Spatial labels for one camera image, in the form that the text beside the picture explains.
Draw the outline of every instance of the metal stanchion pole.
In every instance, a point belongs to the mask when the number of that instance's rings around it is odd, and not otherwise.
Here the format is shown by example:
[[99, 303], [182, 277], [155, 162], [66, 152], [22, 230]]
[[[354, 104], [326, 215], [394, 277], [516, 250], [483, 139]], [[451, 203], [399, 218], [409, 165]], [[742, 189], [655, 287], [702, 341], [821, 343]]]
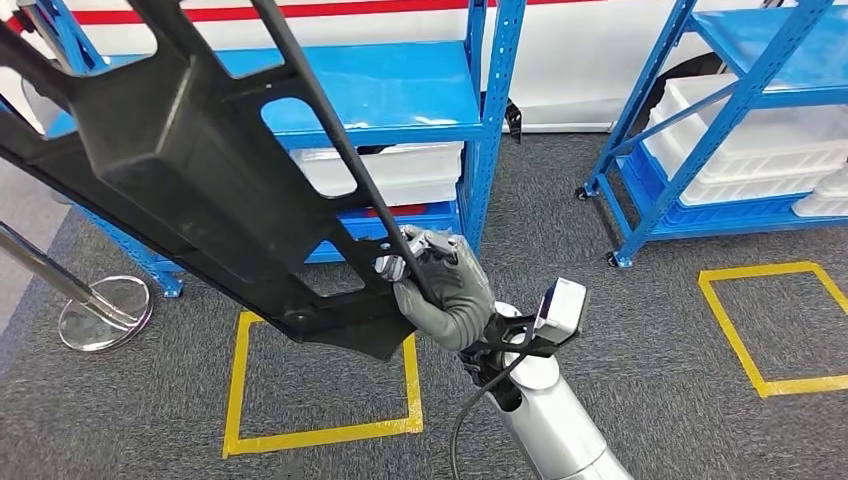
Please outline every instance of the metal stanchion pole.
[[86, 285], [3, 222], [0, 250], [71, 298], [59, 316], [59, 335], [75, 350], [102, 351], [121, 345], [150, 318], [150, 291], [136, 277], [107, 277]]

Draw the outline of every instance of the red stripe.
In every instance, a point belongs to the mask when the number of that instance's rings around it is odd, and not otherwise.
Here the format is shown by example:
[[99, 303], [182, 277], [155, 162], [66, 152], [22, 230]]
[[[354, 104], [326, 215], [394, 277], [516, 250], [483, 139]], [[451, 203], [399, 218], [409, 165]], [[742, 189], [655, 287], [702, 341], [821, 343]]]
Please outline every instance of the red stripe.
[[6, 20], [6, 26], [9, 27], [15, 33], [21, 33], [24, 31], [24, 26], [21, 25], [21, 22], [18, 21], [18, 19], [15, 17], [11, 17]]
[[[410, 215], [422, 215], [427, 211], [427, 205], [403, 205], [400, 207], [389, 207], [393, 217], [408, 217]], [[366, 217], [376, 217], [377, 212], [373, 208], [365, 210]]]
[[[591, 2], [597, 0], [527, 0], [528, 5], [546, 5], [554, 3]], [[488, 0], [489, 6], [496, 6], [496, 0]], [[369, 13], [400, 13], [435, 10], [460, 10], [468, 7], [467, 0], [369, 0], [349, 3], [314, 3], [286, 5], [280, 10], [288, 18], [328, 17], [337, 15], [362, 15]], [[232, 20], [255, 20], [259, 16], [253, 7], [230, 8], [188, 8], [186, 16], [193, 22], [214, 22]], [[115, 25], [141, 23], [138, 15], [131, 10], [82, 10], [74, 16], [81, 25]]]

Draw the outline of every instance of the carpet floor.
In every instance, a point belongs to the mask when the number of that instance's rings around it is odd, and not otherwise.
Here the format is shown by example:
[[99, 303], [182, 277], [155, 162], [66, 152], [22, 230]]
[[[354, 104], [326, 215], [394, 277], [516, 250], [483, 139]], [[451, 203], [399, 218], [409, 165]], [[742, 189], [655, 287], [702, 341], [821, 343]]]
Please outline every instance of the carpet floor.
[[[812, 261], [848, 287], [848, 230], [649, 244], [606, 265], [604, 207], [572, 198], [604, 135], [504, 140], [481, 257], [503, 301], [535, 309], [557, 276], [589, 286], [584, 334], [563, 374], [640, 479], [841, 479], [848, 391], [761, 398], [701, 289], [705, 269]], [[142, 275], [69, 214], [50, 254], [87, 281]], [[312, 274], [333, 282], [337, 268]], [[848, 322], [812, 274], [716, 282], [765, 380], [848, 374]], [[64, 299], [36, 279], [0, 336], [0, 478], [448, 479], [448, 438], [473, 387], [454, 355], [417, 336], [424, 431], [222, 458], [240, 306], [197, 280], [121, 348], [84, 355], [56, 332]], [[400, 355], [388, 364], [251, 328], [242, 438], [404, 417]], [[465, 479], [531, 472], [491, 407], [460, 436]]]

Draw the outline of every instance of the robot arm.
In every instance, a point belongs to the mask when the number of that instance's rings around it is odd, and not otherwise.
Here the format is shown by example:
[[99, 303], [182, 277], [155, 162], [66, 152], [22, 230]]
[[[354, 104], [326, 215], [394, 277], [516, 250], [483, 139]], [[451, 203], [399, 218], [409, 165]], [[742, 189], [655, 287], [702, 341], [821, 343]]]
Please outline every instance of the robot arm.
[[[535, 315], [521, 316], [493, 301], [488, 280], [461, 236], [403, 227], [434, 305], [404, 280], [402, 260], [384, 257], [378, 272], [395, 282], [401, 312], [439, 345], [459, 351], [481, 387], [463, 408], [485, 394], [541, 480], [631, 478], [608, 448], [591, 417], [560, 375], [553, 353], [580, 331], [586, 287], [557, 279]], [[458, 432], [458, 419], [454, 436]], [[458, 471], [452, 438], [454, 477]]]

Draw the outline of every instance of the gray robotic hand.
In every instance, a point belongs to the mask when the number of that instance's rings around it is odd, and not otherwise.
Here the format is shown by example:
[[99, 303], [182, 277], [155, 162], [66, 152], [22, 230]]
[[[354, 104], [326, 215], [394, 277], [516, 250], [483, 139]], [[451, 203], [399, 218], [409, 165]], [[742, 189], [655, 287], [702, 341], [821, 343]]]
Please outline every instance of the gray robotic hand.
[[401, 313], [443, 348], [452, 351], [468, 348], [483, 335], [495, 313], [489, 280], [474, 252], [461, 235], [413, 226], [403, 226], [401, 230], [418, 257], [436, 302], [435, 305], [428, 302], [412, 280], [403, 278], [405, 265], [391, 265], [388, 259], [380, 261], [377, 270], [394, 281]]

